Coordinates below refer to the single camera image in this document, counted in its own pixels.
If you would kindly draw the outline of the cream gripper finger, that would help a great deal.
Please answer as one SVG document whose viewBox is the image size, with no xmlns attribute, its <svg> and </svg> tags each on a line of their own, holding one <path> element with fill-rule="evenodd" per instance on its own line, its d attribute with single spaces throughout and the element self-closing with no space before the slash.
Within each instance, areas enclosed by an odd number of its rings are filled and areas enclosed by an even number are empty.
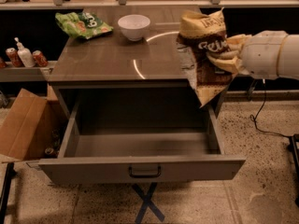
<svg viewBox="0 0 299 224">
<path fill-rule="evenodd" d="M 208 51 L 206 56 L 218 68 L 230 72 L 237 73 L 239 70 L 239 52 L 237 50 L 215 53 Z"/>
<path fill-rule="evenodd" d="M 248 35 L 234 35 L 226 39 L 230 50 L 242 50 L 243 45 L 249 39 Z"/>
</svg>

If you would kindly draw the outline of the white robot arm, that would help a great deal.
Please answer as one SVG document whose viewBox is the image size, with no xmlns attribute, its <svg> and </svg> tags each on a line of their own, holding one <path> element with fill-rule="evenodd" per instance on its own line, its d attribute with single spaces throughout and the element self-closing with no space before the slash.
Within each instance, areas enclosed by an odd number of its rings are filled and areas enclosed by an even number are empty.
<svg viewBox="0 0 299 224">
<path fill-rule="evenodd" d="M 226 45 L 226 51 L 206 53 L 222 70 L 255 79 L 299 79 L 299 35 L 266 30 L 256 35 L 231 36 Z"/>
</svg>

